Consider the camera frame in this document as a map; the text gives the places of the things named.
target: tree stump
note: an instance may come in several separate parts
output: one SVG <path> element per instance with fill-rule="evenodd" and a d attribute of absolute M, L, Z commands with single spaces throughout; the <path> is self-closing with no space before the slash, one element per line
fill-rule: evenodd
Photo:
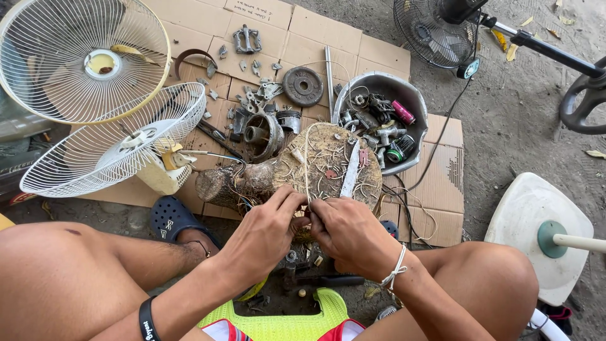
<path fill-rule="evenodd" d="M 307 186 L 305 185 L 305 164 L 293 156 L 293 150 L 301 153 L 305 160 L 305 135 L 307 144 Z M 300 193 L 310 198 L 326 199 L 339 197 L 344 174 L 356 140 L 360 141 L 360 151 L 367 152 L 367 158 L 360 158 L 358 178 L 352 198 L 374 209 L 381 194 L 381 168 L 376 155 L 364 139 L 352 132 L 331 124 L 312 124 L 287 144 L 277 157 L 259 164 L 248 164 L 242 175 L 236 177 L 241 165 L 234 164 L 219 169 L 207 169 L 198 174 L 196 191 L 206 202 L 234 209 L 244 215 L 245 197 L 255 204 L 265 203 L 283 184 L 290 184 Z M 312 241 L 308 230 L 299 231 L 296 241 Z"/>

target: cardboard sheet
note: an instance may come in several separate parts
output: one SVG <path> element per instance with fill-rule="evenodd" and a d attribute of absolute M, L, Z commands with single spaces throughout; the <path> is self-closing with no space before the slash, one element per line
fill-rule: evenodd
<path fill-rule="evenodd" d="M 174 69 L 165 83 L 166 86 L 184 81 L 206 79 L 206 94 L 211 89 L 219 95 L 217 100 L 207 96 L 207 110 L 212 114 L 208 122 L 227 135 L 229 124 L 227 111 L 238 106 L 236 95 L 244 96 L 243 86 L 254 89 L 259 87 L 261 77 L 282 81 L 284 73 L 294 66 L 315 62 L 307 67 L 320 74 L 326 83 L 326 65 L 324 47 L 331 47 L 333 83 L 343 86 L 350 77 L 369 71 L 383 71 L 408 80 L 410 77 L 410 53 L 397 46 L 369 37 L 361 30 L 347 24 L 323 17 L 279 0 L 145 0 L 145 3 L 160 17 L 169 35 L 171 55 L 175 58 L 187 49 L 202 49 L 217 60 L 218 71 L 212 79 L 206 75 L 208 61 L 200 56 L 187 58 L 181 64 L 181 80 L 175 77 Z M 247 24 L 250 29 L 259 30 L 263 50 L 254 55 L 242 55 L 235 52 L 233 32 Z M 225 59 L 219 59 L 219 48 L 225 45 L 228 52 Z M 261 77 L 253 74 L 253 60 L 261 62 Z M 246 60 L 247 69 L 243 72 L 239 62 Z M 275 71 L 271 64 L 279 62 L 283 69 Z M 284 105 L 293 106 L 302 111 L 301 126 L 306 127 L 318 120 L 329 121 L 327 86 L 318 105 L 300 108 L 289 101 L 285 95 L 275 98 L 282 109 Z M 428 155 L 437 141 L 445 118 L 429 115 L 429 132 L 422 147 L 421 162 L 400 174 L 407 185 L 419 178 L 426 165 Z M 288 134 L 285 145 L 295 136 Z M 197 129 L 182 141 L 186 148 L 209 150 L 219 154 L 227 151 Z M 242 150 L 236 144 L 236 150 Z M 200 156 L 194 164 L 197 170 L 218 167 L 231 161 L 218 157 Z M 438 221 L 438 230 L 428 242 L 436 246 L 451 246 L 461 240 L 463 222 L 463 139 L 461 122 L 450 120 L 442 138 L 434 161 L 419 187 L 412 191 L 427 212 Z M 186 206 L 195 214 L 204 214 L 228 219 L 240 219 L 231 209 L 219 208 L 203 203 L 195 192 L 194 172 L 186 184 L 176 193 Z M 395 177 L 384 178 L 384 183 L 399 187 Z M 84 198 L 113 201 L 151 207 L 159 195 L 146 186 L 137 177 L 129 178 L 104 190 L 83 196 Z M 421 237 L 429 237 L 435 230 L 433 220 L 421 209 L 418 201 L 409 197 L 413 226 Z M 400 239 L 408 240 L 408 223 L 403 206 L 395 198 L 383 204 L 382 220 L 399 223 Z"/>

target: knife blade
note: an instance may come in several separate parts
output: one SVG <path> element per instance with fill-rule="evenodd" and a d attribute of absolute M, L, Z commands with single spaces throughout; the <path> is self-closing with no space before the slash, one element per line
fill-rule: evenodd
<path fill-rule="evenodd" d="M 358 166 L 360 163 L 360 140 L 356 141 L 349 157 L 349 165 L 347 166 L 347 172 L 343 179 L 343 187 L 341 187 L 341 196 L 350 197 L 353 194 L 353 187 L 356 184 L 356 177 L 358 175 Z"/>

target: york weight plate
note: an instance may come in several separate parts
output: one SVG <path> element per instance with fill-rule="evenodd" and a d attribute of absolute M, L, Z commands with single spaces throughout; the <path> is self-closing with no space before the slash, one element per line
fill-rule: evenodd
<path fill-rule="evenodd" d="M 324 94 L 320 76 L 314 70 L 302 66 L 294 67 L 284 75 L 282 87 L 286 97 L 302 107 L 317 104 Z"/>

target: rubber wristband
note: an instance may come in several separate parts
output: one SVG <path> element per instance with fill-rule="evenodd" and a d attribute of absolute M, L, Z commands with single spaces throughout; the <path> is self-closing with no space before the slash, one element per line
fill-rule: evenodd
<path fill-rule="evenodd" d="M 145 341 L 160 341 L 152 321 L 152 300 L 155 298 L 156 296 L 151 296 L 139 307 L 139 328 Z"/>

